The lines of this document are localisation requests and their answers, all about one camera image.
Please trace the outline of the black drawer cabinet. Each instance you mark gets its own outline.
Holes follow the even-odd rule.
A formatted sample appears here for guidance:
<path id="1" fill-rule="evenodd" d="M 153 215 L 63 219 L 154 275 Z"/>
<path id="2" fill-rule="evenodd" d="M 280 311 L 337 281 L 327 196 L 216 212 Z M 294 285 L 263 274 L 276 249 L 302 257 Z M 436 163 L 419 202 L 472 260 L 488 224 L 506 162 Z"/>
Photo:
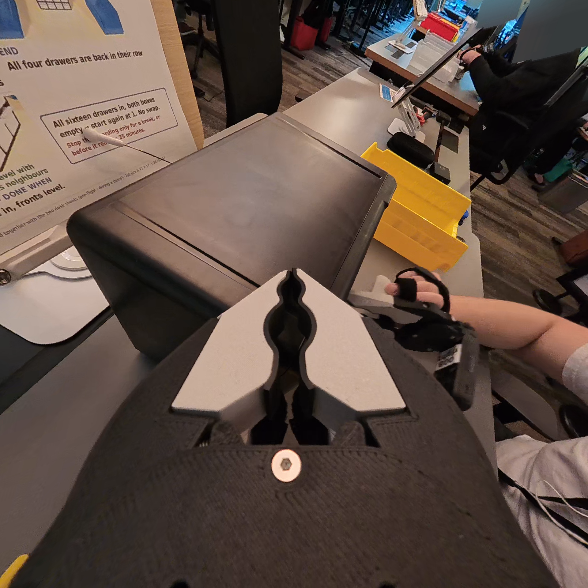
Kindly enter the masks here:
<path id="1" fill-rule="evenodd" d="M 67 232 L 134 348 L 160 361 L 283 270 L 346 300 L 395 190 L 274 114 L 77 210 Z"/>

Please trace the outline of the black tablet screen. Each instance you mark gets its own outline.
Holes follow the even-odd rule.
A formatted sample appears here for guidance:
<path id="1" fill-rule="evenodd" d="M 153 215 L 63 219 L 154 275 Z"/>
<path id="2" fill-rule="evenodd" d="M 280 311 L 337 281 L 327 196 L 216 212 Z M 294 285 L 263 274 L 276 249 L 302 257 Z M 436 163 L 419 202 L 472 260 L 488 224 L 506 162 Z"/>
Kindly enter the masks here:
<path id="1" fill-rule="evenodd" d="M 457 74 L 460 59 L 458 54 L 467 48 L 472 48 L 477 43 L 484 43 L 493 35 L 497 25 L 485 28 L 476 27 L 472 32 L 465 33 L 463 37 L 454 43 L 443 55 L 440 54 L 440 41 L 434 40 L 434 34 L 427 33 L 424 40 L 417 45 L 410 67 L 428 65 L 414 81 L 406 82 L 397 91 L 391 93 L 391 104 L 393 107 L 410 96 L 415 89 L 420 88 L 431 77 L 437 78 L 443 83 L 449 83 Z"/>

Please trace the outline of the grey waste bin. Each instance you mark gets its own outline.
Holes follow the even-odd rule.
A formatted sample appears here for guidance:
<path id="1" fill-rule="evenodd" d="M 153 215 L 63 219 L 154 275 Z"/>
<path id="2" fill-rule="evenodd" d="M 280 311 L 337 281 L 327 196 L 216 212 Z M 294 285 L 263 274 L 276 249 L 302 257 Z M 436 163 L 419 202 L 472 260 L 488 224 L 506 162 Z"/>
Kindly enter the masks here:
<path id="1" fill-rule="evenodd" d="M 561 215 L 587 204 L 587 175 L 570 171 L 540 192 L 539 203 Z"/>

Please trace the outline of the black zip case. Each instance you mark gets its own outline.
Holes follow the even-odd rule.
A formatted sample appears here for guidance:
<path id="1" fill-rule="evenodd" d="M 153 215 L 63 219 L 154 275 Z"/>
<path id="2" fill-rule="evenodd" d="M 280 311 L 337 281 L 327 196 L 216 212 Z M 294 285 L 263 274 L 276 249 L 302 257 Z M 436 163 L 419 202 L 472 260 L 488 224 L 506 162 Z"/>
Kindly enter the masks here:
<path id="1" fill-rule="evenodd" d="M 387 141 L 388 150 L 418 168 L 426 169 L 435 161 L 435 153 L 415 137 L 397 131 Z"/>

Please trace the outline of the brown bag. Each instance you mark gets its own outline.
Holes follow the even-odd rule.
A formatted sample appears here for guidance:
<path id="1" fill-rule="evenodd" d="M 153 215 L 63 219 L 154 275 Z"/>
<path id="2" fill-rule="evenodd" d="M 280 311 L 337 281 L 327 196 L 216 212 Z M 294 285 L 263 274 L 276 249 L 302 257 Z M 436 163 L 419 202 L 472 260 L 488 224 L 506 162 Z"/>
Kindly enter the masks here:
<path id="1" fill-rule="evenodd" d="M 559 246 L 559 253 L 569 267 L 587 266 L 587 234 L 588 230 L 585 230 Z"/>

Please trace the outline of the person's right forearm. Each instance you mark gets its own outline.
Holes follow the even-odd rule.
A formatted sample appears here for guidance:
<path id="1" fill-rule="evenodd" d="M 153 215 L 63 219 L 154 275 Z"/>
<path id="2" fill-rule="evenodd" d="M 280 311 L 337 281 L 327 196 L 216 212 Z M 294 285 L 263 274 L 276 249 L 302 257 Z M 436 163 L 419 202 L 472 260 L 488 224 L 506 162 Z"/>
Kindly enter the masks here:
<path id="1" fill-rule="evenodd" d="M 511 352 L 562 381 L 564 365 L 587 345 L 587 328 L 538 308 L 495 299 L 451 296 L 452 316 L 468 323 L 483 346 Z"/>

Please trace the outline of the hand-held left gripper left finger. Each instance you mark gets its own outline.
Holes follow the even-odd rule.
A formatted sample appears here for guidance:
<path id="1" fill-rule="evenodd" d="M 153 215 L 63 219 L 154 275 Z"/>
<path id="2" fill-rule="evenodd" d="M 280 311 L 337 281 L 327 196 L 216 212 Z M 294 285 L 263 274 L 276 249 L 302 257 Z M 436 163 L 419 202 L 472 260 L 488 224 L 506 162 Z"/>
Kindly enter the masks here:
<path id="1" fill-rule="evenodd" d="M 277 374 L 277 350 L 266 325 L 279 308 L 284 270 L 222 313 L 174 398 L 176 413 L 230 423 L 257 423 L 266 415 L 264 391 Z"/>

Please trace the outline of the person's right hand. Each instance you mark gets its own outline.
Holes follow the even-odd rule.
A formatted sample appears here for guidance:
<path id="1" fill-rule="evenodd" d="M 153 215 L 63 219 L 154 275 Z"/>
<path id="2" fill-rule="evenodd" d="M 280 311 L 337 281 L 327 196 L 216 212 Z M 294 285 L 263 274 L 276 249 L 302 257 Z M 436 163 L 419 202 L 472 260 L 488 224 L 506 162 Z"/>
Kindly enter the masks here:
<path id="1" fill-rule="evenodd" d="M 386 284 L 386 295 L 393 298 L 393 306 L 416 316 L 450 316 L 449 290 L 440 276 L 420 267 L 399 272 L 394 281 Z"/>

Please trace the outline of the yellow plastic bin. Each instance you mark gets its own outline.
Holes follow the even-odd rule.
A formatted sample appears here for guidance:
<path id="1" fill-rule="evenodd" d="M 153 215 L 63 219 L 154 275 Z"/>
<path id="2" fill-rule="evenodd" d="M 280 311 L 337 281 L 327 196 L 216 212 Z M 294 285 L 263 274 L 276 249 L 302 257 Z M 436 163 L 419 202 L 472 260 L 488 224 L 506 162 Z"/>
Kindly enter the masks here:
<path id="1" fill-rule="evenodd" d="M 374 239 L 427 270 L 454 267 L 468 249 L 458 239 L 458 226 L 471 200 L 376 142 L 362 158 L 396 181 Z"/>

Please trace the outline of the white tablet stand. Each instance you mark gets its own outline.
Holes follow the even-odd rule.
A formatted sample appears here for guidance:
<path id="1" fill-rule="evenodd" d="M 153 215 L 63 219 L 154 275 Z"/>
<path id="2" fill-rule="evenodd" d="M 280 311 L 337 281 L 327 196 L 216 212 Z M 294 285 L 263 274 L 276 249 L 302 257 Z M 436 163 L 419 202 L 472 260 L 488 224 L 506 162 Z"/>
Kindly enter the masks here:
<path id="1" fill-rule="evenodd" d="M 421 131 L 422 124 L 417 117 L 417 112 L 410 99 L 402 101 L 396 107 L 397 116 L 389 125 L 387 132 L 393 136 L 396 133 L 404 133 L 423 143 L 425 134 Z"/>

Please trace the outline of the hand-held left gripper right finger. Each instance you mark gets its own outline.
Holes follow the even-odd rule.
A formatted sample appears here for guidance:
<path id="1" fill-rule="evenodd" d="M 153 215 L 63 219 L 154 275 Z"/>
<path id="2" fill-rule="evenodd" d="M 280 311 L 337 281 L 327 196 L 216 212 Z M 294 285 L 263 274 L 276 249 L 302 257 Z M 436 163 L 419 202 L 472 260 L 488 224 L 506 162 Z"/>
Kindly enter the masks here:
<path id="1" fill-rule="evenodd" d="M 300 269 L 299 303 L 311 318 L 300 367 L 314 393 L 313 415 L 328 429 L 402 413 L 406 403 L 362 315 Z"/>

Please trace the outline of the red storage bin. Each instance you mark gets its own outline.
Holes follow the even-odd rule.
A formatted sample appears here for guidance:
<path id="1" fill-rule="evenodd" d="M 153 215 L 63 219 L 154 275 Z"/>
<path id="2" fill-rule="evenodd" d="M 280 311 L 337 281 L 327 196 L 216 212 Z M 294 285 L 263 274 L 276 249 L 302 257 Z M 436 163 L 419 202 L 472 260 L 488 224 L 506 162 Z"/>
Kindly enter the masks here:
<path id="1" fill-rule="evenodd" d="M 322 27 L 320 29 L 315 29 L 306 25 L 303 18 L 298 16 L 290 39 L 290 46 L 300 51 L 310 50 L 315 45 L 320 45 L 321 47 L 325 46 L 333 22 L 333 16 L 325 18 Z"/>

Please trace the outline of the black pillar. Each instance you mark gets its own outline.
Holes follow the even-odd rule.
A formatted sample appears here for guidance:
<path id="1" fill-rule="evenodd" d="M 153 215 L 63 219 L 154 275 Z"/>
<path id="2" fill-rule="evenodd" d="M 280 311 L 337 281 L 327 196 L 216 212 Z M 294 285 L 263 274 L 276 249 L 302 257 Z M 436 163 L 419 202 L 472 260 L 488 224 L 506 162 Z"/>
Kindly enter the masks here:
<path id="1" fill-rule="evenodd" d="M 282 98 L 282 47 L 277 1 L 212 1 L 226 126 L 272 115 Z"/>

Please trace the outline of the background work desk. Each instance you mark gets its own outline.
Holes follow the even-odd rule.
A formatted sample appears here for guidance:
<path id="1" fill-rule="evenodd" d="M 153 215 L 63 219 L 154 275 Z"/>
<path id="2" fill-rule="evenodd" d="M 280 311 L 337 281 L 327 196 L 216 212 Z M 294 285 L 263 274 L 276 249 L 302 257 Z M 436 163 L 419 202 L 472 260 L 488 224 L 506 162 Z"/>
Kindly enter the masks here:
<path id="1" fill-rule="evenodd" d="M 418 48 L 411 54 L 406 54 L 392 45 L 392 41 L 399 37 L 398 34 L 380 40 L 368 46 L 365 55 L 371 59 L 369 71 L 381 80 L 390 81 L 398 87 L 405 83 L 413 84 L 430 66 L 438 61 L 452 48 L 452 43 L 445 42 L 446 47 L 442 52 L 431 52 L 427 60 L 415 61 L 419 58 Z M 413 94 L 415 99 L 428 102 L 434 107 L 439 107 L 450 115 L 464 113 L 474 116 L 479 110 L 479 100 L 475 92 L 473 82 L 468 73 L 460 79 L 452 81 L 430 77 L 416 89 Z"/>

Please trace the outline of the white-tipped thin black rod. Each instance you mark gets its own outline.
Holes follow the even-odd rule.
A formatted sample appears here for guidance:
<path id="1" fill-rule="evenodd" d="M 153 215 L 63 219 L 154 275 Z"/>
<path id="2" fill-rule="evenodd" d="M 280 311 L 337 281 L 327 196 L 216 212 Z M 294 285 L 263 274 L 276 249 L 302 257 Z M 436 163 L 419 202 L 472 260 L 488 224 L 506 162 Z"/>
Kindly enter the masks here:
<path id="1" fill-rule="evenodd" d="M 127 143 L 124 143 L 122 140 L 117 139 L 117 138 L 114 138 L 113 136 L 108 136 L 108 135 L 105 135 L 105 134 L 101 134 L 101 133 L 97 132 L 95 129 L 89 127 L 89 126 L 86 126 L 86 127 L 84 127 L 82 129 L 82 134 L 83 134 L 83 136 L 84 136 L 84 138 L 86 140 L 88 140 L 89 142 L 92 142 L 92 143 L 106 143 L 108 145 L 112 145 L 112 146 L 115 146 L 117 148 L 122 148 L 122 147 L 129 148 L 129 149 L 132 149 L 134 151 L 143 153 L 144 155 L 147 155 L 149 157 L 152 157 L 152 158 L 156 158 L 158 160 L 161 160 L 161 161 L 163 161 L 163 162 L 165 162 L 165 163 L 167 163 L 169 165 L 173 164 L 173 162 L 168 161 L 165 158 L 162 158 L 162 157 L 157 156 L 157 155 L 154 155 L 154 154 L 152 154 L 150 152 L 144 151 L 142 149 L 139 149 L 139 148 L 136 148 L 136 147 L 134 147 L 132 145 L 129 145 Z"/>

